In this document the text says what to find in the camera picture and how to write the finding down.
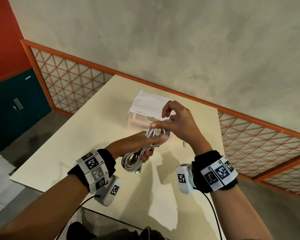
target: coiled cable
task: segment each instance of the coiled cable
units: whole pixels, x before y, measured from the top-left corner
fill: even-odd
[[[159,143],[159,144],[150,144],[150,145],[146,145],[143,148],[135,151],[135,152],[131,152],[131,153],[127,153],[122,157],[121,160],[121,165],[123,166],[123,168],[128,171],[128,172],[136,172],[140,169],[141,165],[142,165],[142,161],[140,160],[140,157],[142,155],[144,155],[144,153],[148,150],[151,150],[153,148],[159,147],[162,144],[164,144],[166,141],[168,141],[169,137],[170,137],[170,131],[168,130],[164,130],[164,129],[157,129],[157,128],[148,128],[145,137],[146,138],[150,138],[150,137],[154,137],[156,136],[156,133],[158,130],[161,130],[161,134],[165,134],[167,136],[167,138]]]

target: concrete wall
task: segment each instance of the concrete wall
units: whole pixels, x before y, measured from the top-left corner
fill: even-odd
[[[25,39],[300,132],[300,0],[9,0]]]

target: gray floor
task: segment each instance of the gray floor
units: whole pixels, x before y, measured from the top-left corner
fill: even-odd
[[[55,112],[49,113],[1,154],[10,163],[20,167],[69,118]],[[256,209],[275,239],[300,240],[300,199],[272,191],[253,182],[239,179],[239,186]],[[0,228],[12,220],[26,206],[40,196],[40,192],[25,188],[0,212]],[[105,234],[125,226],[88,211],[84,222],[95,234]]]

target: left hand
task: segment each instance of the left hand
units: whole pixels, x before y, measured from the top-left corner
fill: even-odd
[[[116,160],[118,157],[122,157],[127,153],[134,152],[138,149],[143,148],[149,144],[158,144],[163,142],[166,139],[166,135],[161,134],[160,136],[155,136],[152,138],[145,137],[146,132],[142,131],[135,135],[117,140],[108,145],[105,149],[107,149],[113,158]],[[152,156],[153,150],[146,151],[144,155],[140,157],[141,161],[146,162],[150,156]]]

